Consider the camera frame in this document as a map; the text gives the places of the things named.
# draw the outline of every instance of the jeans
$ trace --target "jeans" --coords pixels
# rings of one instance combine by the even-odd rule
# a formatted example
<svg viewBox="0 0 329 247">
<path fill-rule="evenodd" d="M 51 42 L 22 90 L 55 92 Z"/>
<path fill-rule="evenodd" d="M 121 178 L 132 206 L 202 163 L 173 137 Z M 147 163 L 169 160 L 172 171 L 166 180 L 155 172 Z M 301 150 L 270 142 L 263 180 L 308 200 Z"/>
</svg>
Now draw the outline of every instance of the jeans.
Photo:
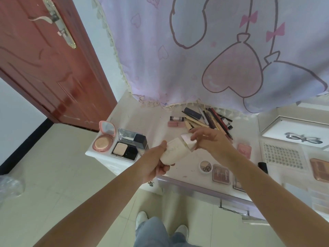
<svg viewBox="0 0 329 247">
<path fill-rule="evenodd" d="M 142 222 L 136 230 L 134 247 L 192 247 L 186 242 L 184 235 L 180 232 L 168 236 L 167 230 L 161 219 L 152 217 Z"/>
</svg>

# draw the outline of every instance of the plastic bag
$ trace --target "plastic bag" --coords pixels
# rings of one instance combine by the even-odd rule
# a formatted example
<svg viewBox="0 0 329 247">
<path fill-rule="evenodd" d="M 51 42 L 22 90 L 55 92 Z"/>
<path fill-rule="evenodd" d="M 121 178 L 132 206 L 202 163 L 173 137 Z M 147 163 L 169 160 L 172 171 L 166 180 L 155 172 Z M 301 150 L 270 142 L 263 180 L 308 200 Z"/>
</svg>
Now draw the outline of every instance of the plastic bag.
<svg viewBox="0 0 329 247">
<path fill-rule="evenodd" d="M 0 202 L 6 198 L 18 197 L 24 190 L 25 187 L 22 182 L 9 175 L 0 175 Z"/>
</svg>

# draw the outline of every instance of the person's left arm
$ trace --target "person's left arm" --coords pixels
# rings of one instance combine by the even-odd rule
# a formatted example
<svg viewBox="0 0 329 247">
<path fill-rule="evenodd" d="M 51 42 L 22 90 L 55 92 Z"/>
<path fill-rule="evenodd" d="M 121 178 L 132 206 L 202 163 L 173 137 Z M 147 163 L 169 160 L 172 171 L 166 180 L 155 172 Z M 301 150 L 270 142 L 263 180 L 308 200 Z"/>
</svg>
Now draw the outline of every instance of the person's left arm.
<svg viewBox="0 0 329 247">
<path fill-rule="evenodd" d="M 87 199 L 48 231 L 34 246 L 97 246 L 137 189 L 164 175 L 160 157 L 167 142 L 151 148 L 132 166 Z"/>
</svg>

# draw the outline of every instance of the pink bow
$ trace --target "pink bow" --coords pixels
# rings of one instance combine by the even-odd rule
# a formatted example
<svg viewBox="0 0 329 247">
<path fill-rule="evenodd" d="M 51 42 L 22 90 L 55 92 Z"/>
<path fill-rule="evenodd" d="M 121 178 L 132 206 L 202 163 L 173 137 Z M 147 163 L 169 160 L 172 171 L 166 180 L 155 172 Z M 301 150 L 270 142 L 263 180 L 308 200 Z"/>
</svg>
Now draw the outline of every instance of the pink bow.
<svg viewBox="0 0 329 247">
<path fill-rule="evenodd" d="M 258 11 L 255 11 L 250 17 L 248 17 L 246 15 L 243 15 L 242 18 L 241 18 L 239 28 L 241 28 L 243 25 L 245 25 L 248 21 L 255 24 L 257 22 L 257 16 L 258 16 Z"/>
<path fill-rule="evenodd" d="M 280 27 L 277 28 L 276 31 L 266 32 L 266 42 L 268 42 L 270 39 L 272 39 L 274 36 L 283 36 L 285 35 L 285 22 L 280 25 Z"/>
</svg>

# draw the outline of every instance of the tiled floor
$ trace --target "tiled floor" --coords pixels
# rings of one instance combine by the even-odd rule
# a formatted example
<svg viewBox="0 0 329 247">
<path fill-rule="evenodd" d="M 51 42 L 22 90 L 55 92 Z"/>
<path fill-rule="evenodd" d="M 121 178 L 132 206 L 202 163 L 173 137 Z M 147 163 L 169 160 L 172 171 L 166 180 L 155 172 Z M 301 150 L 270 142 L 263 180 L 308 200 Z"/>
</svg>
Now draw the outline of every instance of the tiled floor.
<svg viewBox="0 0 329 247">
<path fill-rule="evenodd" d="M 12 170 L 25 192 L 0 207 L 1 246 L 33 246 L 50 228 L 114 178 L 84 154 L 96 133 L 53 125 Z M 171 234 L 180 224 L 189 242 L 200 246 L 283 246 L 269 226 L 243 224 L 241 216 L 174 193 L 159 196 L 138 190 L 98 246 L 133 246 L 140 210 L 162 218 Z"/>
</svg>

